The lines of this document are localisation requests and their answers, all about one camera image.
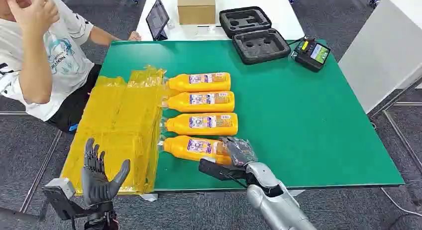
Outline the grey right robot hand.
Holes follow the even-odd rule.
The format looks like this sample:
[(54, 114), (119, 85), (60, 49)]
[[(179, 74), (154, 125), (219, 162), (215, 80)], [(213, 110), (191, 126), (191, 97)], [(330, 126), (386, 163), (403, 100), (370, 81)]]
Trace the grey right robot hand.
[(251, 162), (257, 161), (257, 156), (249, 140), (233, 136), (221, 136), (219, 140), (227, 148), (227, 152), (234, 166), (244, 167)]

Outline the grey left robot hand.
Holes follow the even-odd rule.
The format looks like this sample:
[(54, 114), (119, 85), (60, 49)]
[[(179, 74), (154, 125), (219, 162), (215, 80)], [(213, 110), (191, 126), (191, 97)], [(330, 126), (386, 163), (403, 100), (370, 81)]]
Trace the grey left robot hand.
[(130, 172), (130, 160), (123, 161), (119, 172), (110, 181), (105, 174), (104, 156), (98, 154), (100, 145), (94, 138), (89, 138), (84, 149), (84, 165), (82, 167), (83, 199), (87, 206), (111, 201)]

